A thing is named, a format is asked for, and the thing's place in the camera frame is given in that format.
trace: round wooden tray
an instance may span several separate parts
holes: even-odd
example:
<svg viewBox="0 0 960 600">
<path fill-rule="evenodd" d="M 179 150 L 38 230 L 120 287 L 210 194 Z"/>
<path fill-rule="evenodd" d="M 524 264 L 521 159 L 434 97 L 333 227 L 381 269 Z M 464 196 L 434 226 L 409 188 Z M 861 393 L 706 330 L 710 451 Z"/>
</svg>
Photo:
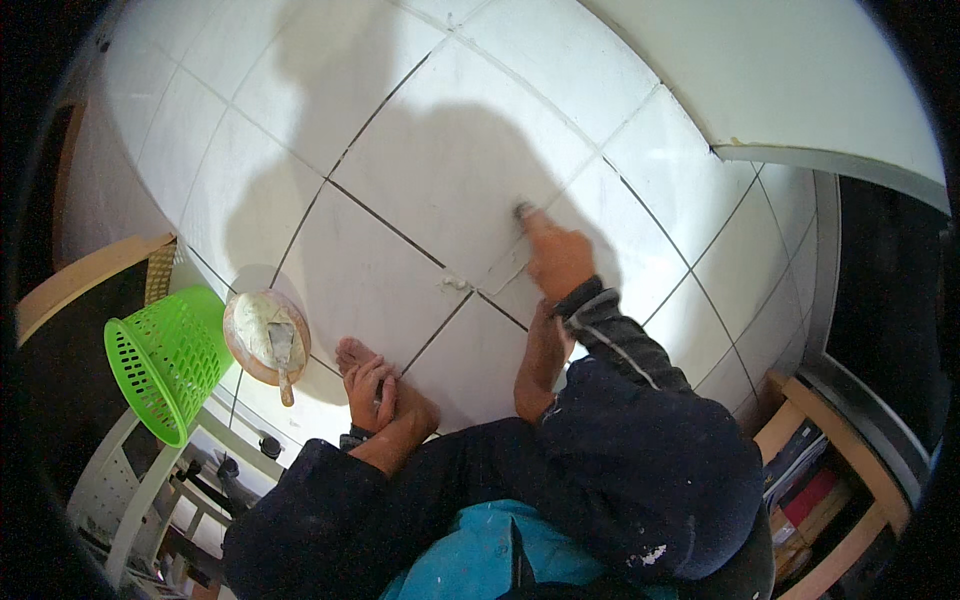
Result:
<svg viewBox="0 0 960 600">
<path fill-rule="evenodd" d="M 270 300 L 282 306 L 283 309 L 287 311 L 287 314 L 290 315 L 290 320 L 293 321 L 294 328 L 303 340 L 303 354 L 305 356 L 305 360 L 299 369 L 287 372 L 290 383 L 296 383 L 303 376 L 303 370 L 306 369 L 307 363 L 310 362 L 310 329 L 306 326 L 306 320 L 290 299 L 279 292 L 275 292 L 274 290 L 260 290 L 259 292 L 247 293 L 263 294 L 269 297 Z M 230 302 L 227 303 L 227 310 L 224 311 L 224 340 L 227 342 L 227 348 L 229 348 L 230 354 L 233 354 L 233 358 L 240 363 L 240 367 L 244 371 L 268 385 L 278 386 L 279 375 L 276 369 L 271 369 L 257 360 L 236 333 L 236 329 L 233 326 L 233 309 L 236 306 L 238 298 L 240 298 L 239 294 L 231 298 Z"/>
</svg>

